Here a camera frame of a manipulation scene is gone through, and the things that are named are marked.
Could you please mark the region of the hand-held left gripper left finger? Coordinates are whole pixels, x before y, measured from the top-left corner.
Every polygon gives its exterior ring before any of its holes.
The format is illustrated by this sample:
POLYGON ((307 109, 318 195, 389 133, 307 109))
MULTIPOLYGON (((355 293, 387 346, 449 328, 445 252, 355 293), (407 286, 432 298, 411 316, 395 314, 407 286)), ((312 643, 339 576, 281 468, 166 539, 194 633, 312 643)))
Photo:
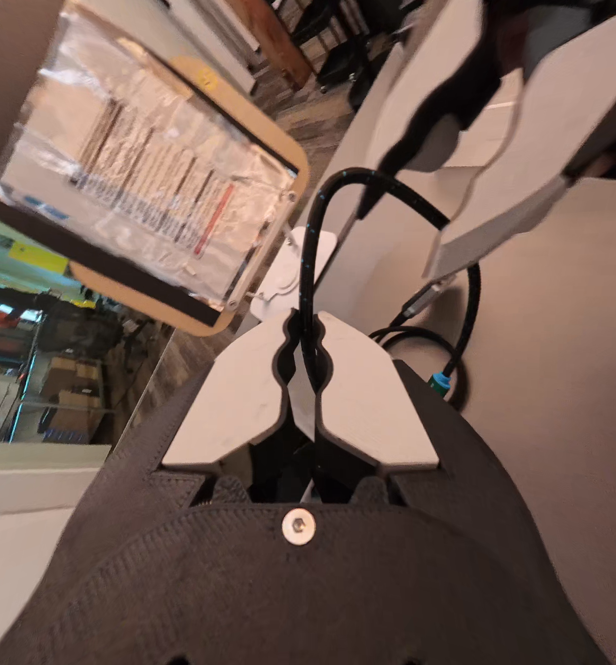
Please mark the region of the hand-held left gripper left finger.
POLYGON ((253 502, 280 503, 302 447, 288 385, 301 321, 287 309, 234 340, 213 362, 160 467, 233 477, 253 502))

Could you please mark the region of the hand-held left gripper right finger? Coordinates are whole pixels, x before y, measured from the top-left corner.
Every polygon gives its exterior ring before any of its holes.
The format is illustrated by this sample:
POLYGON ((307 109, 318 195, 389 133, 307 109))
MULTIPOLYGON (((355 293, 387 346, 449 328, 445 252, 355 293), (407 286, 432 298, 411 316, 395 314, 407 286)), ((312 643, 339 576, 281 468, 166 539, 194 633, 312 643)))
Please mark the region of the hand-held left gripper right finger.
POLYGON ((314 318, 314 490, 348 503, 359 484, 439 469, 437 451, 391 356, 328 312, 314 318))

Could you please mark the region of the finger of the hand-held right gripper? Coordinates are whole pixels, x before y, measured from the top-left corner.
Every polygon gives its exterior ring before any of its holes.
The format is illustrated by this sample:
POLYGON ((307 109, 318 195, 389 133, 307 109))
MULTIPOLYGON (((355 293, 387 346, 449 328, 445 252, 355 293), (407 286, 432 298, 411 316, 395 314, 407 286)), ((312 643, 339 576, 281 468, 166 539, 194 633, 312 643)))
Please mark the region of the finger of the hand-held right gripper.
POLYGON ((496 94, 490 1, 429 1, 410 34, 403 65, 384 102, 364 165, 395 178, 431 173, 496 94))
POLYGON ((435 240, 423 276, 454 275, 541 223, 575 182, 562 175, 566 125, 605 98, 616 100, 616 15, 538 63, 502 144, 435 240))

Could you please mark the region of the white tablet stand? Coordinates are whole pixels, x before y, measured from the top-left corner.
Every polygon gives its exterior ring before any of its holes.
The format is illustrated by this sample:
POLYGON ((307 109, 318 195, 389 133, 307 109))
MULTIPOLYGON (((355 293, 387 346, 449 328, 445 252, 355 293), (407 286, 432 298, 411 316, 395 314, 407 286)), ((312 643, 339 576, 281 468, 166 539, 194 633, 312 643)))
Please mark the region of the white tablet stand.
POLYGON ((285 232, 285 240, 255 292, 249 308, 259 322, 298 309, 305 227, 285 232))

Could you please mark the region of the white cabinet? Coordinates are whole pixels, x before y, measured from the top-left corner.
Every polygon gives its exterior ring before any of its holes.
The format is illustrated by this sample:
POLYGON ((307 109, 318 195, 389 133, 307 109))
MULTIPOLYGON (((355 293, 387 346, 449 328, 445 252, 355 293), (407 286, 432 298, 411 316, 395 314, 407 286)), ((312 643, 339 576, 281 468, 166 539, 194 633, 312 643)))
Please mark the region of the white cabinet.
POLYGON ((0 443, 0 638, 45 574, 109 445, 0 443))

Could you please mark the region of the wooden instruction sign board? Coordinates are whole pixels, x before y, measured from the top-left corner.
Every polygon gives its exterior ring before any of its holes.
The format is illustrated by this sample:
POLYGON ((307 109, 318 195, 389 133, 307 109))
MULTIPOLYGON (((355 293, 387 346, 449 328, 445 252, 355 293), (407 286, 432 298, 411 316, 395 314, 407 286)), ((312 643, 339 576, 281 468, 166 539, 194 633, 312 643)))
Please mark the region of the wooden instruction sign board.
POLYGON ((0 222, 195 337, 224 331, 306 189, 304 150, 86 1, 0 1, 0 222))

